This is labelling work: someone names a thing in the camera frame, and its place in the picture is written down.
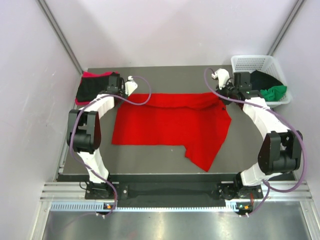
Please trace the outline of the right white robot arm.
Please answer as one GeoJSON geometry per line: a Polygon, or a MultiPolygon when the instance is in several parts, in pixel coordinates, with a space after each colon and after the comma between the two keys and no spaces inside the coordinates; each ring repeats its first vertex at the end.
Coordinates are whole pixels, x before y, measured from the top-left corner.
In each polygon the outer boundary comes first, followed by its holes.
{"type": "Polygon", "coordinates": [[[222,189],[225,198],[245,198],[257,192],[263,181],[299,169],[302,135],[293,132],[274,115],[261,92],[253,87],[251,73],[235,72],[231,77],[227,70],[220,68],[211,77],[218,81],[216,92],[221,95],[222,102],[237,103],[263,138],[257,162],[234,177],[231,189],[222,189]]]}

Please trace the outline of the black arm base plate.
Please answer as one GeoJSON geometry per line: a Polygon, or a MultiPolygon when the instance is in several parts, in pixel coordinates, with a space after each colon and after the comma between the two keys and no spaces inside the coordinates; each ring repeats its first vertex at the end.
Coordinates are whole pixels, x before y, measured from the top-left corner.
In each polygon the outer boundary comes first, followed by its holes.
{"type": "Polygon", "coordinates": [[[205,196],[214,200],[262,199],[261,186],[237,193],[232,183],[210,182],[136,182],[114,183],[120,199],[138,196],[205,196]]]}

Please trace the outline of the red t shirt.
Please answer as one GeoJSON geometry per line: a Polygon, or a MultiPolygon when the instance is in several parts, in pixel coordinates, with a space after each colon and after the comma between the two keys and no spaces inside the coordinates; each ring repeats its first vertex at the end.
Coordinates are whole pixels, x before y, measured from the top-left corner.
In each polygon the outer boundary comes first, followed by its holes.
{"type": "Polygon", "coordinates": [[[183,146],[184,156],[209,171],[231,118],[213,93],[137,93],[117,110],[112,144],[183,146]]]}

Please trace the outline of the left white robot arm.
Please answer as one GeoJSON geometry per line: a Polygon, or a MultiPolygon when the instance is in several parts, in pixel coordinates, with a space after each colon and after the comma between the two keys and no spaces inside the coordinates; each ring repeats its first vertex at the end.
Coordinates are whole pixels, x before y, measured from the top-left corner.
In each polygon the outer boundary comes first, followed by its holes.
{"type": "Polygon", "coordinates": [[[86,168],[89,196],[117,197],[117,191],[109,181],[109,171],[100,153],[102,131],[100,119],[112,110],[120,100],[130,94],[127,82],[118,72],[83,74],[75,103],[78,109],[68,113],[67,138],[71,155],[86,168]]]}

